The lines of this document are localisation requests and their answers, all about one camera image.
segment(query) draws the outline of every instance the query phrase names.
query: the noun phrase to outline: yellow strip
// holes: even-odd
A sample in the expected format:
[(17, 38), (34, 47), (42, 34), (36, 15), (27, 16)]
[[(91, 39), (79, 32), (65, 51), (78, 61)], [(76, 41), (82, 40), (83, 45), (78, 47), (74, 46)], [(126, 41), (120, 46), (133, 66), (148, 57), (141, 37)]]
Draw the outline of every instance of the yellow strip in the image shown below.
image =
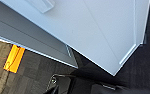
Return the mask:
[(7, 61), (4, 65), (4, 69), (16, 73), (20, 65), (20, 61), (22, 59), (24, 51), (25, 51), (24, 48), (17, 47), (17, 45), (13, 45), (10, 54), (7, 58)]

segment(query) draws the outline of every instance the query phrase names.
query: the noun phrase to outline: black floor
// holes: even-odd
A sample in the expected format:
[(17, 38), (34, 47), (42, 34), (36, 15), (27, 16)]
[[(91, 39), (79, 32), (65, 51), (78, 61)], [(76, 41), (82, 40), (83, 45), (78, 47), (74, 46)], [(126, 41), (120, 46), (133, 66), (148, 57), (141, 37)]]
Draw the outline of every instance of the black floor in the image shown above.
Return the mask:
[(147, 41), (139, 47), (115, 77), (81, 56), (83, 67), (73, 74), (114, 85), (122, 85), (130, 89), (150, 91), (150, 12), (146, 28)]

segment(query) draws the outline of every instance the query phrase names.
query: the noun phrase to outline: white surface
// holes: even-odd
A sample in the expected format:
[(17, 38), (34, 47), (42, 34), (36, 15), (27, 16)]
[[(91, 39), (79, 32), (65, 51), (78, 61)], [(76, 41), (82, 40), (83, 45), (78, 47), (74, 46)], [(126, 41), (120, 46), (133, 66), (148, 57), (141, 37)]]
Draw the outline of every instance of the white surface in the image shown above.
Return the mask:
[(53, 0), (26, 0), (29, 4), (38, 9), (41, 13), (45, 13), (52, 9), (55, 5)]
[(136, 0), (136, 43), (143, 44), (150, 0)]
[[(22, 0), (0, 1), (112, 75), (142, 41), (149, 8), (149, 0), (55, 0), (56, 6), (41, 14)], [(138, 11), (136, 4), (142, 5)]]

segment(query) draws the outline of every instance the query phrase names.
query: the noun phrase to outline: orange object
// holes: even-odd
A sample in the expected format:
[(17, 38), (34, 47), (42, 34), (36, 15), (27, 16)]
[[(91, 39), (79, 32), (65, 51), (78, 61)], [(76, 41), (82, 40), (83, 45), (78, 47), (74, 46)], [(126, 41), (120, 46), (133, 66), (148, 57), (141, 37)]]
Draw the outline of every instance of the orange object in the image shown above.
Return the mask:
[(25, 51), (24, 48), (17, 47), (17, 45), (13, 45), (7, 58), (7, 61), (4, 65), (4, 69), (16, 73), (20, 65), (20, 61), (22, 59), (24, 51)]

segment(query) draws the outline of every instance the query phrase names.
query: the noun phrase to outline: gray surface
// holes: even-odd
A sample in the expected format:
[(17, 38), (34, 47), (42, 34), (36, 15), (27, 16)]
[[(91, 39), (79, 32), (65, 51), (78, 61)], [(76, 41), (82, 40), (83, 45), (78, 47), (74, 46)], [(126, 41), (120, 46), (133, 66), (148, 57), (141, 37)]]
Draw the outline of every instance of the gray surface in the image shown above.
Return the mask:
[(67, 47), (38, 26), (0, 2), (0, 37), (77, 67)]

